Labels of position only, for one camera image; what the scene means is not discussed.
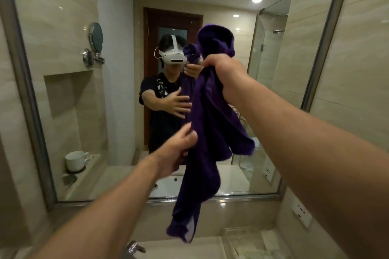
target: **white mug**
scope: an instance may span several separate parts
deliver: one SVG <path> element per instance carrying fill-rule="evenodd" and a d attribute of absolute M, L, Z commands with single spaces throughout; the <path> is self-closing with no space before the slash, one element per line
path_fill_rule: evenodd
<path fill-rule="evenodd" d="M 84 153 L 83 151 L 76 151 L 68 153 L 65 156 L 66 167 L 70 172 L 77 172 L 84 168 L 85 164 L 89 162 L 89 159 L 86 156 L 89 153 Z"/>

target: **hair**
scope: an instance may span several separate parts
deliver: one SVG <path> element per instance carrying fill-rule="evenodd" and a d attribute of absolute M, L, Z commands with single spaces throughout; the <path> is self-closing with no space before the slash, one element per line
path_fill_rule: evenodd
<path fill-rule="evenodd" d="M 175 39 L 177 40 L 177 45 L 184 47 L 186 45 L 186 40 L 182 36 L 175 35 Z M 159 41 L 158 48 L 160 51 L 167 51 L 173 47 L 173 37 L 170 34 L 163 35 L 161 40 Z M 159 59 L 162 64 L 162 68 L 165 66 L 163 63 L 163 59 Z"/>

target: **wooden door frame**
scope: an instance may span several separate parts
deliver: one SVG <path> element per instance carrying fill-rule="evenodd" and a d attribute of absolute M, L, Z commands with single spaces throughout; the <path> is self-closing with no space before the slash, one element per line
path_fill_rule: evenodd
<path fill-rule="evenodd" d="M 196 20 L 199 23 L 199 30 L 203 26 L 203 15 L 197 15 L 192 13 L 183 13 L 179 11 L 170 11 L 170 10 L 159 10 L 156 8 L 144 7 L 143 8 L 143 73 L 144 78 L 149 76 L 149 16 L 150 15 L 160 15 L 160 16 L 169 16 L 174 18 L 186 18 L 190 20 Z M 196 40 L 190 40 L 188 37 L 188 42 L 195 43 Z M 144 111 L 144 145 L 148 145 L 148 123 L 146 117 L 146 107 Z"/>

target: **hand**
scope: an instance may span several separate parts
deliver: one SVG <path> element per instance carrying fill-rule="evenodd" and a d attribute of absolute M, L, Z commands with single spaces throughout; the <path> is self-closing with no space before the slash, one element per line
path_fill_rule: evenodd
<path fill-rule="evenodd" d="M 159 149 L 150 154 L 151 161 L 157 164 L 158 179 L 171 175 L 187 156 L 187 150 L 197 143 L 196 131 L 191 131 L 187 123 Z"/>
<path fill-rule="evenodd" d="M 181 87 L 169 94 L 163 99 L 163 110 L 169 114 L 175 115 L 178 118 L 185 119 L 185 116 L 180 113 L 190 113 L 192 103 L 189 101 L 189 96 L 179 95 L 181 93 Z"/>
<path fill-rule="evenodd" d="M 203 63 L 204 67 L 214 66 L 216 74 L 223 84 L 223 97 L 229 104 L 239 98 L 237 86 L 250 78 L 242 63 L 236 58 L 225 54 L 208 55 Z"/>
<path fill-rule="evenodd" d="M 186 64 L 184 68 L 184 74 L 193 77 L 194 79 L 197 79 L 198 75 L 201 73 L 201 70 L 203 69 L 203 66 L 201 65 L 202 62 L 199 62 L 198 65 L 195 64 Z"/>

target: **faucet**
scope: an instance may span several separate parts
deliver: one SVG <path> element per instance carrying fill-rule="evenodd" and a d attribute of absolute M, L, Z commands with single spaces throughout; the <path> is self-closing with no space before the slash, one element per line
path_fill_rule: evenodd
<path fill-rule="evenodd" d="M 136 241 L 131 241 L 126 247 L 126 250 L 124 251 L 123 259 L 136 259 L 134 257 L 134 254 L 139 251 L 141 253 L 145 253 L 146 249 L 142 246 L 139 246 L 139 244 Z"/>

